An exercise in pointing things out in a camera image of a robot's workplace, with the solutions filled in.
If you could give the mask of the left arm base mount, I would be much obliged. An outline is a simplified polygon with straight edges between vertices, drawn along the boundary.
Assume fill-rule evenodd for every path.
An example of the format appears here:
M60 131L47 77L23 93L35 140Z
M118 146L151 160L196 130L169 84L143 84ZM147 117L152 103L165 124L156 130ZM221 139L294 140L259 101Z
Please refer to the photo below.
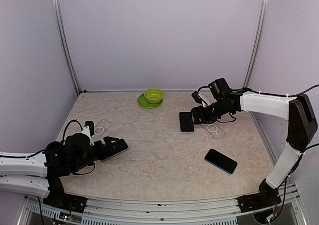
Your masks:
M69 212L84 213L87 198L65 193L59 178L49 178L49 194L43 199L43 203L55 208L68 210Z

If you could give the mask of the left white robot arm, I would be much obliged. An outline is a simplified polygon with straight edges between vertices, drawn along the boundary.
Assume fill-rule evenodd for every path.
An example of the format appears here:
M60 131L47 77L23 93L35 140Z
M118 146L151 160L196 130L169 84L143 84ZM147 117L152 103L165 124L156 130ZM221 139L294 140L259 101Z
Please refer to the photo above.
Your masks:
M0 188L14 193L48 198L63 208L70 202L61 177L79 175L96 161L105 161L128 149L124 139L104 137L93 141L90 133L75 133L53 141L36 153L0 154Z

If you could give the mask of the large black phone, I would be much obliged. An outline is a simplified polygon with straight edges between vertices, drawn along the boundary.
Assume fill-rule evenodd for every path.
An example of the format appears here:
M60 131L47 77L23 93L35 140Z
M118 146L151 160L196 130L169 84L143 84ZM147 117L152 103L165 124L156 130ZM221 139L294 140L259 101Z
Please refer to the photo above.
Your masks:
M100 156L100 161L105 161L112 158L129 147L124 139L118 139L113 137L104 137L104 144L102 145L102 155Z

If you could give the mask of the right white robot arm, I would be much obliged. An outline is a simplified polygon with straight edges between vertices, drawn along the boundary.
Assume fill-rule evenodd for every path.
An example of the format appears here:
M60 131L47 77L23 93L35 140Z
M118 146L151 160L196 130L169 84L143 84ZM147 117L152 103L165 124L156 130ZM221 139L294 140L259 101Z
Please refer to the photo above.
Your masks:
M276 156L272 171L265 178L271 189L278 188L290 176L318 130L318 122L307 92L274 94L248 87L231 88L225 78L200 87L191 96L198 104L190 111L194 125L213 124L225 114L247 112L255 119L271 117L280 126L281 153Z

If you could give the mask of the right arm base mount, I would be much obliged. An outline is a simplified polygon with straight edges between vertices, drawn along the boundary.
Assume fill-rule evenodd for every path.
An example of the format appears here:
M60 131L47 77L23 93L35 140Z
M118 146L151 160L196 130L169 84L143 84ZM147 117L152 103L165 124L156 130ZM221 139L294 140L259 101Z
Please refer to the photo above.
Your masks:
M257 193L242 195L237 199L240 211L242 213L250 212L274 206L281 203L279 188L272 188L264 179L259 185Z

